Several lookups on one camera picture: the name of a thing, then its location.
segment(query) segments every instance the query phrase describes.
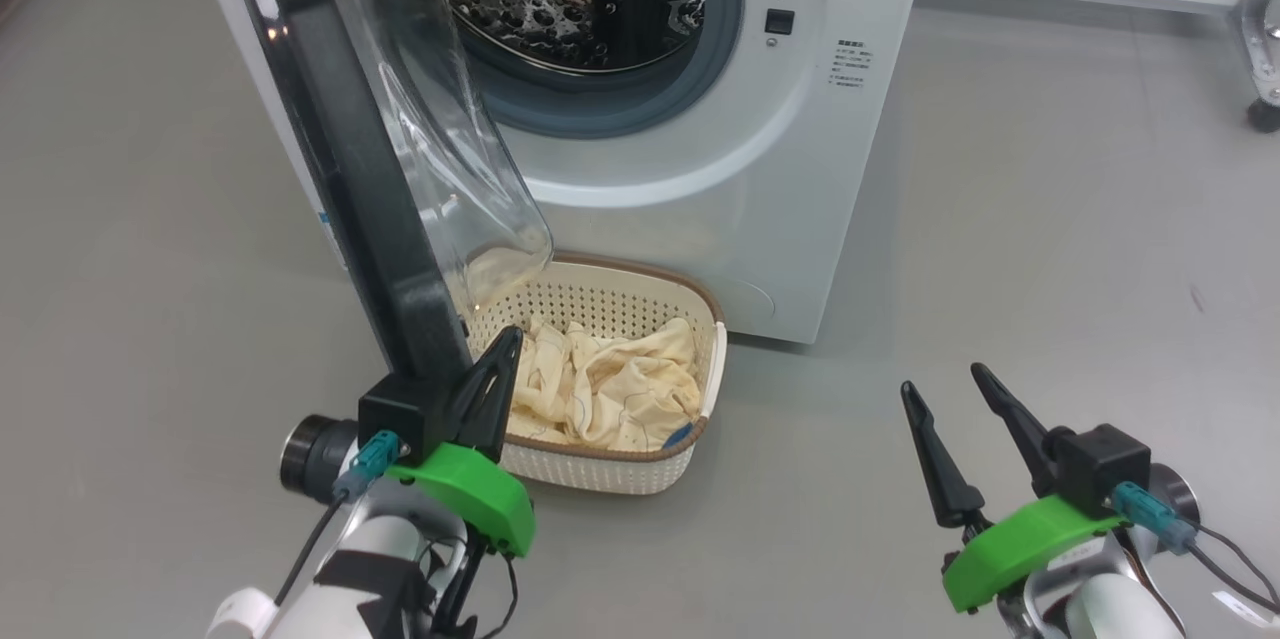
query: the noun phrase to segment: laundry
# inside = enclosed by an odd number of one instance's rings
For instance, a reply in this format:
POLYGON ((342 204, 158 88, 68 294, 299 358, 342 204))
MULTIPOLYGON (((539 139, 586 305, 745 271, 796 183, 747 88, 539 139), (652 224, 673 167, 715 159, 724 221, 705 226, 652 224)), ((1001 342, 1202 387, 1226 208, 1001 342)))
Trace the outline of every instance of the laundry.
POLYGON ((696 421, 694 332, 672 319, 640 339, 562 333, 535 316, 521 348, 507 430, 557 444, 654 452, 696 421))

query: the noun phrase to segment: plastic basket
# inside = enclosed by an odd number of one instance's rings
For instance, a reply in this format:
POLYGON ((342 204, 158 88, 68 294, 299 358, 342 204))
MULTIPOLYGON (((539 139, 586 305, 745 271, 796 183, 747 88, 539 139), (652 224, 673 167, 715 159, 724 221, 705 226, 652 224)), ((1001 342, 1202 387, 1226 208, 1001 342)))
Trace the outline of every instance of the plastic basket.
POLYGON ((703 389, 701 416, 680 443, 657 452, 570 447, 508 433, 502 466, 527 479, 616 494, 655 494, 675 484, 707 429, 724 373, 728 342, 716 300, 667 270, 557 252, 534 282, 477 312, 471 352, 479 356, 508 325, 529 329, 534 315, 561 329, 577 321, 595 336, 632 339, 685 318, 698 348, 694 379, 703 389))

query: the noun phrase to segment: floor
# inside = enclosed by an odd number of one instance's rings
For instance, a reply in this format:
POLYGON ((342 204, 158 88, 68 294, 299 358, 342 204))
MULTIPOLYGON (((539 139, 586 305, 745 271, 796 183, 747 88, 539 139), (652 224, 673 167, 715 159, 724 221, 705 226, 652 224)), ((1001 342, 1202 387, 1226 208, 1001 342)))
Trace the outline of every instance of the floor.
MULTIPOLYGON (((1001 636, 955 616, 897 385, 1001 516, 1032 498, 966 365, 1111 421, 1280 572, 1280 137, 1210 20, 919 0, 822 338, 740 339, 652 498, 536 487, 511 636, 1001 636)), ((196 636, 319 515, 276 484, 381 359, 214 0, 27 0, 0 27, 0 634, 196 636)), ((1193 635, 1248 636, 1190 561, 1193 635)), ((506 607, 481 571, 481 626, 506 607)))

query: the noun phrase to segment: brown basket rim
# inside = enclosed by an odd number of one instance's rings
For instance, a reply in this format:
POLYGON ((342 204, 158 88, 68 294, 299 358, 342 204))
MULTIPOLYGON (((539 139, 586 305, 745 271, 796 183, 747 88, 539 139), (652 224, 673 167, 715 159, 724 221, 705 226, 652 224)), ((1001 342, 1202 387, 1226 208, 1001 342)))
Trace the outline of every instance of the brown basket rim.
MULTIPOLYGON (((719 302, 716 301, 716 297, 712 296, 708 288, 686 275, 668 271, 658 266, 646 266, 631 261, 605 259, 576 252, 557 251, 552 256, 552 261, 557 264, 577 264, 582 266, 599 266, 600 269, 617 269, 621 271, 630 271, 632 274, 644 274, 645 277, 653 277, 655 279, 664 279, 667 282, 672 282, 673 284, 681 284, 707 302, 707 306, 712 310, 712 319, 717 320, 718 324, 724 323, 724 312, 721 310, 719 302)), ((631 464, 653 464, 668 460, 692 448, 692 446, 698 442, 698 438, 703 435, 704 430, 707 430, 707 419, 708 417, 705 416, 698 417, 698 421, 694 423, 694 429, 691 429, 687 437, 681 439, 676 446, 667 447, 666 449, 658 449, 657 452, 614 452, 612 449, 594 449, 591 447, 571 447, 552 442, 540 442, 539 439, 529 439, 511 433, 507 433, 507 443, 524 447, 526 449, 536 449, 567 457, 622 461, 631 464)))

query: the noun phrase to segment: cream-colored cloth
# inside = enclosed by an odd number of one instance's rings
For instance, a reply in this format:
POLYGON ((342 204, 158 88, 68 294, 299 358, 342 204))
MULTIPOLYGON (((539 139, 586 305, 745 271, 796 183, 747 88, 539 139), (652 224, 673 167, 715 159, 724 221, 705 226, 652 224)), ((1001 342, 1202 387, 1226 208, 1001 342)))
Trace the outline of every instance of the cream-colored cloth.
POLYGON ((508 430, 531 439, 653 452, 690 421, 703 393, 692 376, 694 330, 672 319, 643 339, 564 333, 534 318, 520 352, 508 430))

